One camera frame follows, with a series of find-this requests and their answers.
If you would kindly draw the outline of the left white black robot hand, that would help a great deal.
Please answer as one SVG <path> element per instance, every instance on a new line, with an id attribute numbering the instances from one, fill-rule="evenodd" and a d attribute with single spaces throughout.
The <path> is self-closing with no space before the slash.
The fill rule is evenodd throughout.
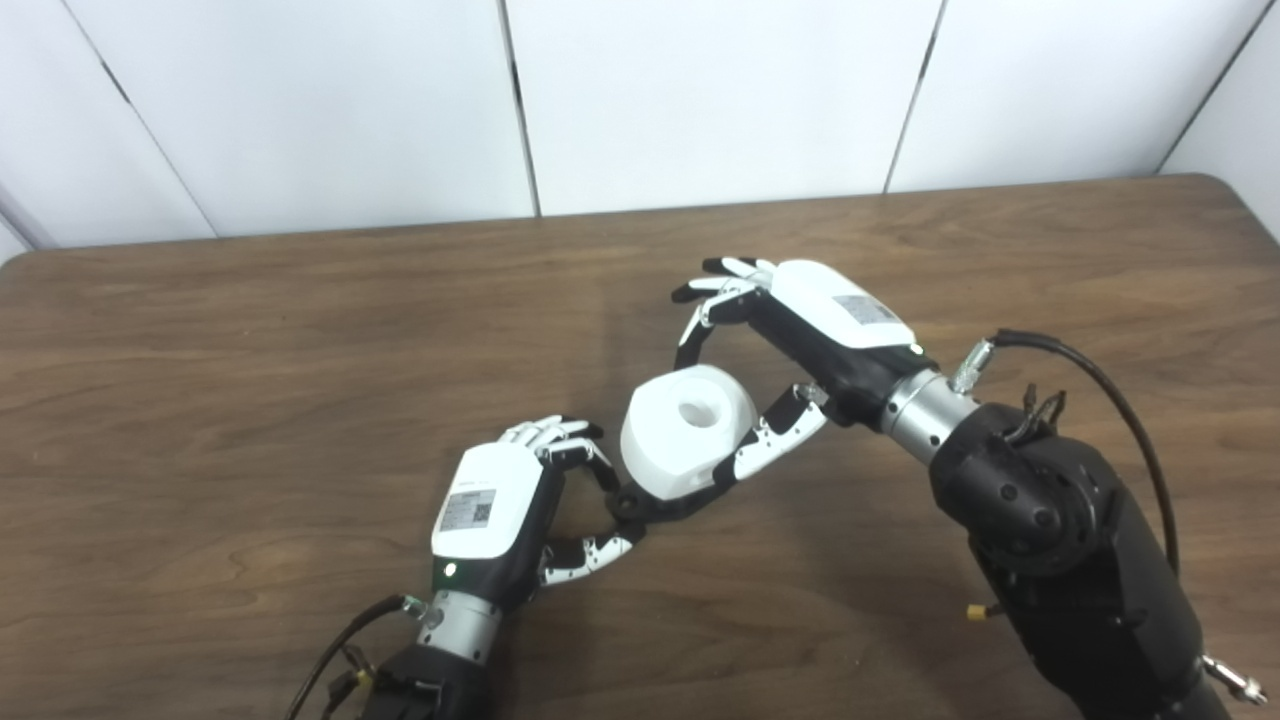
<path id="1" fill-rule="evenodd" d="M 589 420 L 550 415 L 467 448 L 431 529 L 434 592 L 472 596 L 509 615 L 540 588 L 581 580 L 634 550 L 646 537 L 640 521 L 614 519 L 580 538 L 552 534 L 571 471 L 588 471 L 605 496 L 620 491 L 602 437 Z"/>

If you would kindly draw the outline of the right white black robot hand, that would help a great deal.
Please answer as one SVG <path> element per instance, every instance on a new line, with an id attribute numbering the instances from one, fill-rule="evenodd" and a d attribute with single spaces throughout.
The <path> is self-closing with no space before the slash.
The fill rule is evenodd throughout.
<path id="1" fill-rule="evenodd" d="M 675 369 L 695 365 L 714 329 L 745 324 L 808 377 L 783 389 L 716 465 L 712 479 L 719 489 L 755 475 L 827 423 L 877 430 L 899 387 L 938 368 L 916 347 L 909 325 L 826 264 L 708 258 L 701 269 L 669 296 L 675 304 L 696 304 Z"/>

